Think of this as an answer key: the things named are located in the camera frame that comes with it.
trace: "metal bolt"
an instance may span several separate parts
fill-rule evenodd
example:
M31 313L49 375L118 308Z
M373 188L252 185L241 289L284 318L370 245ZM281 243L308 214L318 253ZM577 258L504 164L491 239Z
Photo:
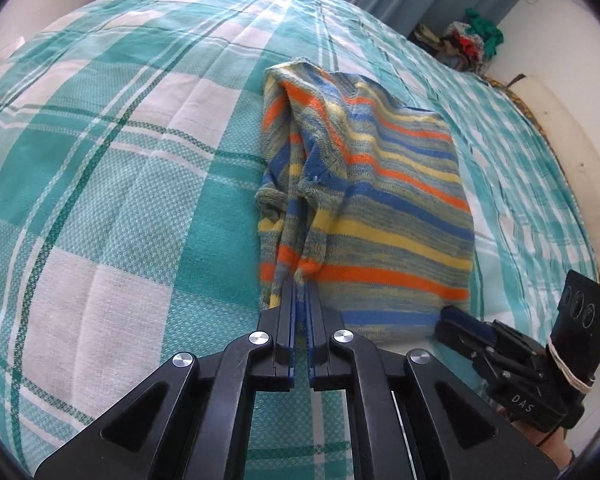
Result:
M179 354L173 356L171 362L178 368L186 368L187 366L191 365L195 359L196 358L188 352L180 352Z
M417 365L425 365L431 360L431 354L422 348L416 348L410 352L409 359Z
M333 333L333 338L338 343L349 343L353 339L353 332L351 330L346 329L336 330Z
M269 340L269 334L263 332L262 330L256 330L256 332L251 332L249 336L249 341L254 345L264 345Z

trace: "cream cushion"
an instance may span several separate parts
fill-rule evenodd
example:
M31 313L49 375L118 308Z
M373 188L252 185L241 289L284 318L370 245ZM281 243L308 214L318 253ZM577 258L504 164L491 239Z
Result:
M600 156L576 119L541 82L527 76L510 88L544 129L580 206L600 272Z

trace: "fabric fold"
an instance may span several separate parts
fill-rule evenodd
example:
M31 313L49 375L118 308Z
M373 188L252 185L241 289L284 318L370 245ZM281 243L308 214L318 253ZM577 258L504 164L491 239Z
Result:
M264 88L261 307L280 304L288 276L315 280L376 340L468 307L473 219L442 117L302 60L268 69Z

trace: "bed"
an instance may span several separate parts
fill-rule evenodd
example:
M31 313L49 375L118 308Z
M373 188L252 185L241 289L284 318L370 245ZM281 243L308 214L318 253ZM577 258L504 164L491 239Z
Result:
M475 317L544 342L567 270L598 278L532 123L362 10L99 0L0 67L0 438L29 472L176 351L220 351L255 326L263 74L296 57L448 123L474 217ZM429 345L477 388L426 339L432 324L384 344ZM259 395L246 478L352 478L343 406L299 379Z

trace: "knit fabric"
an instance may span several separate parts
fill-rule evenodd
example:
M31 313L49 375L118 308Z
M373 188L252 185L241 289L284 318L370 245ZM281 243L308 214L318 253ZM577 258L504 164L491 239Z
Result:
M316 280L322 302L363 314L387 339L387 314L468 306L474 229L445 121L360 75L308 62L267 71L261 306L283 280Z

